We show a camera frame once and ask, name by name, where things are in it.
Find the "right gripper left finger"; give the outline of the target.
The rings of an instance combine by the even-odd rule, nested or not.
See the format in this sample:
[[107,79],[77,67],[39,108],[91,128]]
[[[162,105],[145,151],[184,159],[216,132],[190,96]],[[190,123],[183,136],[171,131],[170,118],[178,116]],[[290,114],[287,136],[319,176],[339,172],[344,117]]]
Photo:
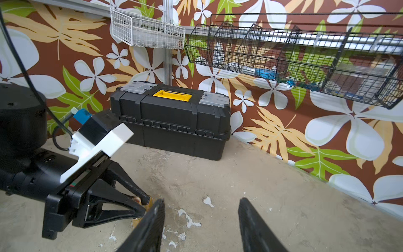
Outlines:
[[159,252],[164,222],[165,202],[158,199],[116,252]]

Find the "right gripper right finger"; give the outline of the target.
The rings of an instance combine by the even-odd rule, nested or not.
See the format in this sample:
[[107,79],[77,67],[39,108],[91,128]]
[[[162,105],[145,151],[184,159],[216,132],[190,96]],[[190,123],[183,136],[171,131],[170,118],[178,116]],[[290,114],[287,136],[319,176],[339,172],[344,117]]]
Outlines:
[[243,197],[238,208],[244,252],[287,252],[251,202]]

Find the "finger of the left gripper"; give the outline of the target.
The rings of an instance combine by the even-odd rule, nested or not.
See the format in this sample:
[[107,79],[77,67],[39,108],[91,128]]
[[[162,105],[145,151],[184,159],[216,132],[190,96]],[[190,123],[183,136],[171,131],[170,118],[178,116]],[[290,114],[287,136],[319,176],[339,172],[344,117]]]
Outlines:
[[151,199],[150,196],[134,183],[126,171],[117,162],[111,161],[103,178],[107,183],[112,184],[113,187],[115,187],[116,182],[120,183],[136,197],[140,198],[141,205],[145,206],[149,204]]
[[83,194],[72,225],[90,228],[122,219],[139,219],[145,212],[132,196],[98,179]]

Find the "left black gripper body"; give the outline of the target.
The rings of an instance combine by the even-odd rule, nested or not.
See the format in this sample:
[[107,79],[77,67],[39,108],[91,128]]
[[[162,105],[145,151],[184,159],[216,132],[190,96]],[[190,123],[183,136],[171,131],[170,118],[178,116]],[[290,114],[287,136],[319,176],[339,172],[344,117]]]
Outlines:
[[43,238],[55,240],[58,233],[72,224],[83,194],[96,180],[104,180],[111,160],[102,153],[97,154],[72,178],[61,183],[59,177],[74,162],[72,158],[50,151],[42,157],[42,168],[45,170],[42,174],[42,193],[45,195]]

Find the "black plastic toolbox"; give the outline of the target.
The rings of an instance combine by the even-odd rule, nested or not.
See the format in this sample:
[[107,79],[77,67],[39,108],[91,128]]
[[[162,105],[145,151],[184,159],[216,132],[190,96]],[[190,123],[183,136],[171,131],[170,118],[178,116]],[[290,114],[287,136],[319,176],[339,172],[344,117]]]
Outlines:
[[231,135],[225,94],[133,81],[110,104],[133,132],[129,144],[218,161]]

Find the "blue object in basket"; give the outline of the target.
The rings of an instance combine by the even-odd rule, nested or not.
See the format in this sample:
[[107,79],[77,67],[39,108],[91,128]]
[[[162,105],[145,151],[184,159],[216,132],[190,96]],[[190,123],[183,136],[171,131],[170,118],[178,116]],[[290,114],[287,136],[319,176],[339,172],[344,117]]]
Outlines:
[[272,69],[255,69],[255,76],[267,80],[276,80],[277,79],[277,72],[276,70]]

